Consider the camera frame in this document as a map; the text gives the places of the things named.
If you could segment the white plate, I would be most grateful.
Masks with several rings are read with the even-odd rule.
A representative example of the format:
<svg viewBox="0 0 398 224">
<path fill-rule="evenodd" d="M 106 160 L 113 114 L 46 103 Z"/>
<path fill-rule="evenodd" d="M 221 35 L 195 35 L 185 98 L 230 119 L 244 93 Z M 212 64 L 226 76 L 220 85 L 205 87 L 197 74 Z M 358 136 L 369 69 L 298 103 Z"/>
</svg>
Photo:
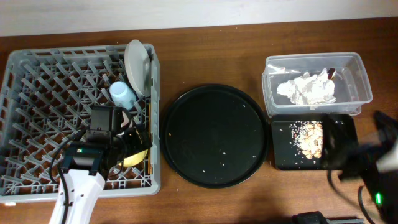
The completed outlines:
<svg viewBox="0 0 398 224">
<path fill-rule="evenodd" d="M 133 90 L 140 96 L 150 96 L 151 60 L 140 41 L 133 40 L 128 43 L 124 53 L 124 63 L 127 79 Z"/>
</svg>

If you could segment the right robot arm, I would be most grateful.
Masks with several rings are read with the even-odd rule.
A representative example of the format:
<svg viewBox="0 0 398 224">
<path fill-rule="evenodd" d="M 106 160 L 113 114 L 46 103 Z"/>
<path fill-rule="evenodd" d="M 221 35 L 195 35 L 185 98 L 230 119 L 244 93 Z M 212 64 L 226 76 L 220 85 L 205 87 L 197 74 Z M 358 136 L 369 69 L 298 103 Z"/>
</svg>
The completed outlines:
<svg viewBox="0 0 398 224">
<path fill-rule="evenodd" d="M 362 178 L 380 218 L 397 223 L 397 120 L 376 111 L 377 131 L 362 138 L 356 131 L 339 125 L 331 115 L 324 115 L 321 164 L 328 171 L 340 170 L 340 181 Z"/>
</svg>

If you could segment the wooden chopstick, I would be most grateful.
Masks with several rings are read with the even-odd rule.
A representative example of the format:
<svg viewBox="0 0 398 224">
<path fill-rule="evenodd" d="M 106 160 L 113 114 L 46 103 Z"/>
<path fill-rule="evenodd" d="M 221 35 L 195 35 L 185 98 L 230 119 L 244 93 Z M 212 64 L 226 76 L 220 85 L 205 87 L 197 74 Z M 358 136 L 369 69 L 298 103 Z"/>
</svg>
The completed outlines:
<svg viewBox="0 0 398 224">
<path fill-rule="evenodd" d="M 149 141 L 152 143 L 152 137 L 151 137 L 151 103 L 148 104 L 147 112 L 148 112 L 148 125 L 147 125 L 148 128 L 147 128 L 147 130 L 148 130 L 148 135 L 149 135 Z M 148 148 L 148 151 L 147 151 L 147 158 L 148 158 L 147 173 L 149 175 L 152 175 L 151 147 Z"/>
</svg>

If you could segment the pink cup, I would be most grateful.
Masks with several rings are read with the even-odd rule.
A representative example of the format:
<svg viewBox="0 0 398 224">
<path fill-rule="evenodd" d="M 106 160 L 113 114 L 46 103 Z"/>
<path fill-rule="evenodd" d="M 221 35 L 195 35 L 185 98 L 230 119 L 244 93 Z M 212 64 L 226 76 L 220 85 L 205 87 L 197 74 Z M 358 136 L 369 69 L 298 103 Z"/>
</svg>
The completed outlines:
<svg viewBox="0 0 398 224">
<path fill-rule="evenodd" d="M 130 128 L 132 125 L 132 115 L 128 110 L 122 110 L 123 121 L 121 123 L 121 127 L 123 129 Z"/>
</svg>

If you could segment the blue cup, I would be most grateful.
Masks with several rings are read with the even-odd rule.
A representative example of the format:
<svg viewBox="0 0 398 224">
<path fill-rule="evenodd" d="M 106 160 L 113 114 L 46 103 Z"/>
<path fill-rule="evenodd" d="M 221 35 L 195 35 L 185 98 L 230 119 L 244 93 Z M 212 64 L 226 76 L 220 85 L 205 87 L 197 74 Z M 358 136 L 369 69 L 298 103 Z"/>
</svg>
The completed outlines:
<svg viewBox="0 0 398 224">
<path fill-rule="evenodd" d="M 127 110 L 131 110 L 137 101 L 137 97 L 133 91 L 122 81 L 114 82 L 109 88 L 109 93 L 116 106 L 123 107 Z"/>
</svg>

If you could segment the yellow bowl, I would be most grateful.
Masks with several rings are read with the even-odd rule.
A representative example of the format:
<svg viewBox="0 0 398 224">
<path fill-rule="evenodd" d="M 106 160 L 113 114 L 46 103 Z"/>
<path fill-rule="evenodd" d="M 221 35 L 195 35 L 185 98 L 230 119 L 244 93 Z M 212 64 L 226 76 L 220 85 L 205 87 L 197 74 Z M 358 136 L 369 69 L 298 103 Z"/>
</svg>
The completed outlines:
<svg viewBox="0 0 398 224">
<path fill-rule="evenodd" d="M 147 152 L 148 150 L 146 149 L 137 154 L 129 156 L 123 160 L 123 165 L 121 163 L 119 163 L 119 165 L 122 165 L 123 167 L 135 166 L 145 159 Z"/>
</svg>

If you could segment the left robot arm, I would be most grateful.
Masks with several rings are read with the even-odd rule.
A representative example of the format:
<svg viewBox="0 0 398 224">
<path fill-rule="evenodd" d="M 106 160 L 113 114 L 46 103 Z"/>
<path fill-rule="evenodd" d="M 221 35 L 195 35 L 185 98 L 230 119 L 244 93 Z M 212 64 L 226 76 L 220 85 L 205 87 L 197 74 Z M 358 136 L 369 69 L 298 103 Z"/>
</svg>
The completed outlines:
<svg viewBox="0 0 398 224">
<path fill-rule="evenodd" d="M 60 188 L 51 223 L 89 223 L 96 201 L 116 165 L 143 161 L 152 147 L 146 126 L 125 108 L 94 106 L 90 124 L 60 146 Z"/>
</svg>

